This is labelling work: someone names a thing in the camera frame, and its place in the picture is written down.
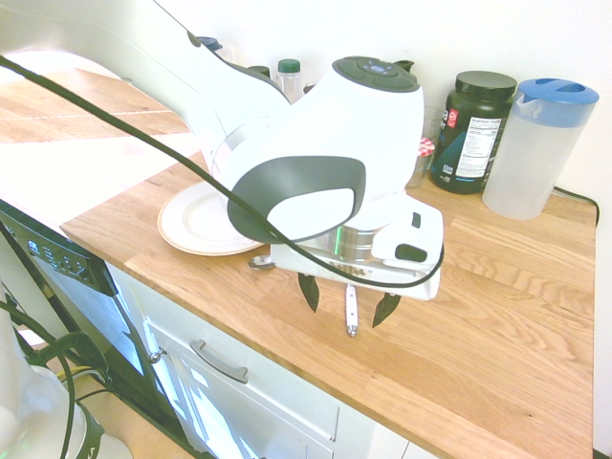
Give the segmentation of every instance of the product label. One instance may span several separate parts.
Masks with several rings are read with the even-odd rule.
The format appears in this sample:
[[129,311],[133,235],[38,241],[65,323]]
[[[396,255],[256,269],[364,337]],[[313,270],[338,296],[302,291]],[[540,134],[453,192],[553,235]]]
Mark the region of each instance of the product label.
[[457,125],[457,118],[458,117],[459,117],[459,112],[457,110],[455,110],[454,108],[451,108],[448,111],[447,126],[448,127],[452,127],[454,129],[455,126]]
[[457,177],[484,177],[501,119],[472,118],[457,165]]

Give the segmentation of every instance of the dishwasher control panel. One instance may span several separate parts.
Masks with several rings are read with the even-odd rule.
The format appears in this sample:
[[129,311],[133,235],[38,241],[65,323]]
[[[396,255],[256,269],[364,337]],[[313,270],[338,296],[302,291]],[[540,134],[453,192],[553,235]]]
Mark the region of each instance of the dishwasher control panel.
[[101,294],[117,294],[117,288],[104,261],[70,239],[1,200],[0,221],[30,256],[42,260],[56,272],[67,275]]

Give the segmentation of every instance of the dishwasher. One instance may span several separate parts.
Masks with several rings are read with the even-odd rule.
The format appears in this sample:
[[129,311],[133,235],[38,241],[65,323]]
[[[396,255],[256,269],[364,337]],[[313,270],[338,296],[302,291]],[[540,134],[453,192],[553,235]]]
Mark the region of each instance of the dishwasher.
[[[55,338],[86,332],[107,359],[113,388],[149,422],[192,452],[134,325],[142,323],[142,317],[129,310],[105,262],[2,200],[0,223],[0,232],[59,318],[42,324],[47,331]],[[21,306],[31,312],[28,305]]]

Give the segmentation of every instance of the green lid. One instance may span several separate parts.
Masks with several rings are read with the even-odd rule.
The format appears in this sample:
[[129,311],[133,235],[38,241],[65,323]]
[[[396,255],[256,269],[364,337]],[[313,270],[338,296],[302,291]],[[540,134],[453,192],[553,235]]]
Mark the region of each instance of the green lid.
[[299,60],[280,59],[278,61],[278,72],[283,74],[296,74],[299,72]]
[[494,72],[463,72],[457,76],[455,89],[480,100],[506,100],[514,94],[516,80]]

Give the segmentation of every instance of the drawer handle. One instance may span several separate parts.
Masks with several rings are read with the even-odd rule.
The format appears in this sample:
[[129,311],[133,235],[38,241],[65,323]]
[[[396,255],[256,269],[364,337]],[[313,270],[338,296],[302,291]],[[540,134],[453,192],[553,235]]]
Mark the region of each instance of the drawer handle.
[[219,361],[212,356],[207,356],[204,353],[204,347],[207,345],[207,342],[204,341],[203,339],[194,340],[189,345],[191,346],[191,349],[193,349],[193,351],[198,355],[200,359],[205,361],[207,364],[209,364],[219,373],[223,373],[228,378],[233,379],[237,383],[246,384],[249,381],[247,379],[247,373],[249,372],[249,370],[246,367],[241,366],[240,368],[236,368],[236,369],[230,368],[229,366],[224,364],[222,361]]

